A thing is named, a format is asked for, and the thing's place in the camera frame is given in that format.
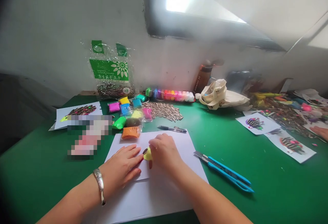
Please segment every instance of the pile of sunflower seeds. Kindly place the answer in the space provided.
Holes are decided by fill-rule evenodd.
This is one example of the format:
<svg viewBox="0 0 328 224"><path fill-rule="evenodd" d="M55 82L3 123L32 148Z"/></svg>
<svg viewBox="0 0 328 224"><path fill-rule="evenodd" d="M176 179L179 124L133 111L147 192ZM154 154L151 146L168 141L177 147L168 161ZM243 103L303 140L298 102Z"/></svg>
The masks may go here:
<svg viewBox="0 0 328 224"><path fill-rule="evenodd" d="M152 119L155 119L156 116L164 117L172 122L183 119L179 108L175 108L172 104L148 102L143 103L142 107L151 109Z"/></svg>

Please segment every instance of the sunflower logo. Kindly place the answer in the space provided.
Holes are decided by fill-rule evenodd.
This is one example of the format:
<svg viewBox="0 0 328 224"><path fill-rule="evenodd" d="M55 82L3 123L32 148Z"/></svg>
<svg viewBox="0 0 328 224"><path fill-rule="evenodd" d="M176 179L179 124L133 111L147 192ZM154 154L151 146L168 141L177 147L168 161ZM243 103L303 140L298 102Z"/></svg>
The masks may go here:
<svg viewBox="0 0 328 224"><path fill-rule="evenodd" d="M111 65L111 67L114 67L114 72L117 71L117 75L121 74L121 77L125 75L127 77L128 70L127 70L127 63L126 62L118 62L114 61L114 64Z"/></svg>

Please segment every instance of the window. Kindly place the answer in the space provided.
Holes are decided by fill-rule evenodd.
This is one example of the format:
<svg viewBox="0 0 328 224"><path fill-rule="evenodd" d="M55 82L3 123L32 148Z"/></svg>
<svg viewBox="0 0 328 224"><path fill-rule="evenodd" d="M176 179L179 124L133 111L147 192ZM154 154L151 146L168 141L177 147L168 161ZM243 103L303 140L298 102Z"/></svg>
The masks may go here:
<svg viewBox="0 0 328 224"><path fill-rule="evenodd" d="M154 37L236 42L284 51L215 0L145 0L145 19L148 34Z"/></svg>

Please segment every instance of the silver bracelet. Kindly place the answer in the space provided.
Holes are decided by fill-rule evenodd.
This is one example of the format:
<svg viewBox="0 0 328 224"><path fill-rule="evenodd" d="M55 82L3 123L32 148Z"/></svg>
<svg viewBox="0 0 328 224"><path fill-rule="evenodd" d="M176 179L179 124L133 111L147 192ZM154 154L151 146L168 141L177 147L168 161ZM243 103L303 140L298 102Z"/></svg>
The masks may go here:
<svg viewBox="0 0 328 224"><path fill-rule="evenodd" d="M98 186L99 186L99 190L100 190L100 196L101 196L101 205L104 206L106 204L106 201L104 199L104 182L103 182L103 177L100 173L100 170L98 168L96 168L94 171L93 171L96 179L97 179L97 182L98 182Z"/></svg>

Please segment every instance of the brown bottle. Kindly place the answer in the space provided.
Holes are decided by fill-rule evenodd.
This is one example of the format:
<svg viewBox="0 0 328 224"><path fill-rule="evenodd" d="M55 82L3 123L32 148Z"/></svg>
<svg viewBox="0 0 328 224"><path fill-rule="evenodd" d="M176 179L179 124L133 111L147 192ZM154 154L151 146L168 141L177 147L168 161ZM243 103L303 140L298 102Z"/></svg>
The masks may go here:
<svg viewBox="0 0 328 224"><path fill-rule="evenodd" d="M203 91L211 77L212 69L213 65L201 65L193 90L194 94L201 93Z"/></svg>

